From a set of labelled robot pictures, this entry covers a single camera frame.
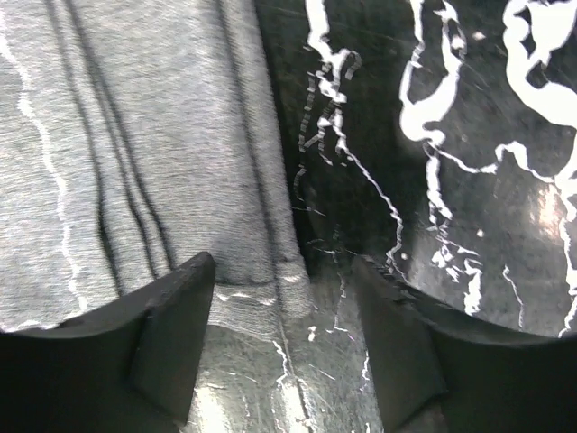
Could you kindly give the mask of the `grey stitched cloth napkin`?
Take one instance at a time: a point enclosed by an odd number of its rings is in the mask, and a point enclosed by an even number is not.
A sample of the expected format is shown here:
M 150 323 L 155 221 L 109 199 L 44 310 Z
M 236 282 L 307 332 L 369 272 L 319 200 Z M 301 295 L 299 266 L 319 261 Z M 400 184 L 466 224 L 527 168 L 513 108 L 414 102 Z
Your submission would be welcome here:
M 2 2 L 1 328 L 202 251 L 212 324 L 271 339 L 309 313 L 253 2 Z

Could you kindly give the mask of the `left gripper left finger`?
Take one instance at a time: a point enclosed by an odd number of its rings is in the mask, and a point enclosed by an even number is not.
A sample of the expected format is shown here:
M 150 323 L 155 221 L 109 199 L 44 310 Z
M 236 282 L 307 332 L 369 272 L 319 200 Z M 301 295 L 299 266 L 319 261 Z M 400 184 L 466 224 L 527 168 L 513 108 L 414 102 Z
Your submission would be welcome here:
M 214 286 L 203 252 L 55 328 L 2 334 L 2 431 L 182 430 Z

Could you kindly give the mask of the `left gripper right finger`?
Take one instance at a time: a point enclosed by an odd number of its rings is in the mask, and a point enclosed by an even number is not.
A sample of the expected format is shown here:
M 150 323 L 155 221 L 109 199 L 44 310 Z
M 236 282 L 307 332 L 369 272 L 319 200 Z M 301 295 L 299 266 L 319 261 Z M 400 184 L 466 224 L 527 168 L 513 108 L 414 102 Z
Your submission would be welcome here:
M 353 286 L 386 431 L 575 431 L 575 336 L 471 317 L 366 257 Z

